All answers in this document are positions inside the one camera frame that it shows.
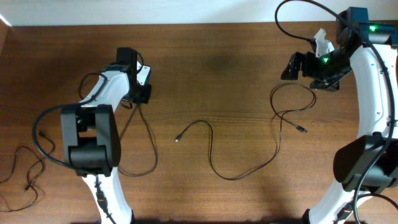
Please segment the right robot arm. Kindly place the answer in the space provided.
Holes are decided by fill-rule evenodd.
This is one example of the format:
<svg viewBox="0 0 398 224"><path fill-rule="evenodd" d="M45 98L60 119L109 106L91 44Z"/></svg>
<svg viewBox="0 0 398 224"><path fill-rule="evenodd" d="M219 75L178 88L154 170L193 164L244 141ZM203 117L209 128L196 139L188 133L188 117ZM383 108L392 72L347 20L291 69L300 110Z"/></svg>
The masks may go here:
<svg viewBox="0 0 398 224"><path fill-rule="evenodd" d="M310 40L312 51L291 56L282 79L312 79L311 88L337 91L353 73L359 105L358 137L339 149L334 182L302 223L344 223L358 207L397 185L397 29L371 22L368 10L349 7L336 15L337 47L324 30Z"/></svg>

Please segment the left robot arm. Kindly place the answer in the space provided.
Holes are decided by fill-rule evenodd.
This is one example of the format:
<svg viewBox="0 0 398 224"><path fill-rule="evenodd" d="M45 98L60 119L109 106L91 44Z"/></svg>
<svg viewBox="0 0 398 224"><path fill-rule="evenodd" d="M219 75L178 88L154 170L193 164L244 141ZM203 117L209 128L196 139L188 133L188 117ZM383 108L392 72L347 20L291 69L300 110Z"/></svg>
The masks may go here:
<svg viewBox="0 0 398 224"><path fill-rule="evenodd" d="M139 52L120 47L115 62L97 74L98 82L88 96L61 110L65 163L89 187L100 223L134 223L119 180L121 140L114 112L118 105L132 108L149 102L150 73Z"/></svg>

